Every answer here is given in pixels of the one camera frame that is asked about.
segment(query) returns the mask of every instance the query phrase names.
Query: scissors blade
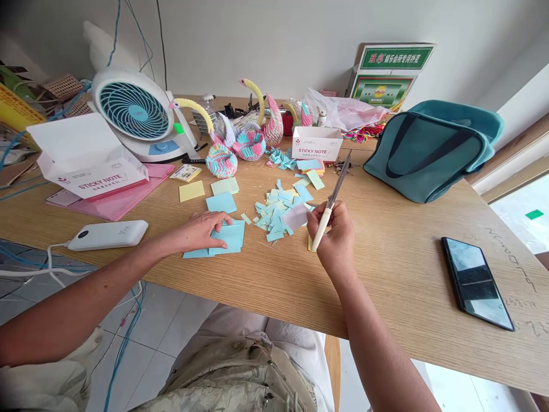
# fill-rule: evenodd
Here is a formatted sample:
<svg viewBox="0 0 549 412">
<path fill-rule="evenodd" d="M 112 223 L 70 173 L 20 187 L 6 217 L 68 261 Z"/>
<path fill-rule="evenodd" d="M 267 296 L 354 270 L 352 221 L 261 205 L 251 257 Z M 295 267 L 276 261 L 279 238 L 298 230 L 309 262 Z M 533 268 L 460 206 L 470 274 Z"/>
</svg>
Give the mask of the scissors blade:
<svg viewBox="0 0 549 412">
<path fill-rule="evenodd" d="M 343 165 L 343 169 L 341 170 L 341 173 L 339 174 L 339 179 L 337 179 L 336 186 L 333 189 L 332 195 L 328 198 L 328 207 L 331 209 L 332 206 L 335 204 L 337 199 L 337 194 L 339 193 L 339 189 L 341 188 L 341 185 L 343 184 L 343 179 L 345 178 L 345 175 L 347 174 L 347 170 L 349 170 L 349 164 L 351 163 L 351 153 L 352 149 L 349 152 L 349 155 L 347 156 L 347 159 L 345 160 L 345 163 Z"/>
</svg>

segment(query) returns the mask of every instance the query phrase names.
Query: hand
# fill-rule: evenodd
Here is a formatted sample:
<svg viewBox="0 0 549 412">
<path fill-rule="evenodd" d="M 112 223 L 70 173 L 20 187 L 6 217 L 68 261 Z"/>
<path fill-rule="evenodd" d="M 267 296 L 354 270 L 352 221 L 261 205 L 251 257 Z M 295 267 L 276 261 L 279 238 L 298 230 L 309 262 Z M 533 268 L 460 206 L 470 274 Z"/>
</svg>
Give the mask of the hand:
<svg viewBox="0 0 549 412">
<path fill-rule="evenodd" d="M 311 239 L 315 238 L 319 228 L 319 221 L 326 209 L 324 202 L 307 213 L 307 230 Z M 326 269 L 328 276 L 334 280 L 350 282 L 356 279 L 353 262 L 353 246 L 355 245 L 355 227 L 345 203 L 338 200 L 332 209 L 332 216 L 328 220 L 332 227 L 320 240 L 316 253 L 320 263 Z"/>
<path fill-rule="evenodd" d="M 223 240 L 210 236 L 214 229 L 219 233 L 223 221 L 233 224 L 233 219 L 225 212 L 193 213 L 187 223 L 158 235 L 152 241 L 160 245 L 166 256 L 210 247 L 227 249 Z"/>
</svg>

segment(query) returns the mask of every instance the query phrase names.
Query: person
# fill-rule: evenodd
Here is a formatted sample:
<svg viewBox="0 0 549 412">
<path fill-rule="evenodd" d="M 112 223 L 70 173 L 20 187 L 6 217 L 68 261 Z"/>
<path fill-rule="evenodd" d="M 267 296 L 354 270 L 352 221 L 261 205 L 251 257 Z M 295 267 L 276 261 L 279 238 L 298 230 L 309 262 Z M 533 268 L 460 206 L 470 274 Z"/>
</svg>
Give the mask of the person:
<svg viewBox="0 0 549 412">
<path fill-rule="evenodd" d="M 314 237 L 326 203 L 308 213 Z M 84 364 L 96 326 L 153 266 L 174 253 L 224 247 L 212 239 L 232 219 L 205 212 L 37 303 L 0 327 L 0 384 L 8 409 L 84 411 Z M 354 228 L 338 201 L 317 249 L 341 301 L 351 350 L 373 411 L 440 411 L 380 317 L 353 264 Z M 275 319 L 219 305 L 182 350 L 157 398 L 139 411 L 333 410 L 324 338 Z"/>
</svg>

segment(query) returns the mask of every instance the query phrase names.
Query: smartphone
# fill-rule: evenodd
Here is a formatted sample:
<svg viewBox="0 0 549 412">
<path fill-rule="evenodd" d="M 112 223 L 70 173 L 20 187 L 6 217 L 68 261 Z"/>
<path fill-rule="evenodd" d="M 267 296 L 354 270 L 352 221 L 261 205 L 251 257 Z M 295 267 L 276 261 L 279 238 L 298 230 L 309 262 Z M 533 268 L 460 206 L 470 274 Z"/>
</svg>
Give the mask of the smartphone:
<svg viewBox="0 0 549 412">
<path fill-rule="evenodd" d="M 515 331 L 482 250 L 448 237 L 442 238 L 442 245 L 460 310 Z"/>
</svg>

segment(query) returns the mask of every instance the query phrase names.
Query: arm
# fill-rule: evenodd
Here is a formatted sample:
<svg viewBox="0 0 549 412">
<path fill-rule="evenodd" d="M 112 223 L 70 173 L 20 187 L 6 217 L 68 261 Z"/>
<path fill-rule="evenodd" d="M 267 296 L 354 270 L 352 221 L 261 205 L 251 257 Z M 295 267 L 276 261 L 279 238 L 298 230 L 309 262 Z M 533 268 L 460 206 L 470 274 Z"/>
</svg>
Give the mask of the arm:
<svg viewBox="0 0 549 412">
<path fill-rule="evenodd" d="M 128 291 L 173 253 L 223 247 L 224 212 L 206 212 L 149 239 L 89 276 L 37 303 L 0 327 L 0 367 L 56 362 L 78 348 Z"/>
<path fill-rule="evenodd" d="M 325 206 L 323 203 L 308 213 L 311 237 L 316 234 Z M 323 236 L 317 254 L 341 301 L 351 351 L 373 410 L 440 411 L 357 279 L 353 263 L 355 233 L 344 203 L 336 202 L 329 225 L 332 229 Z"/>
</svg>

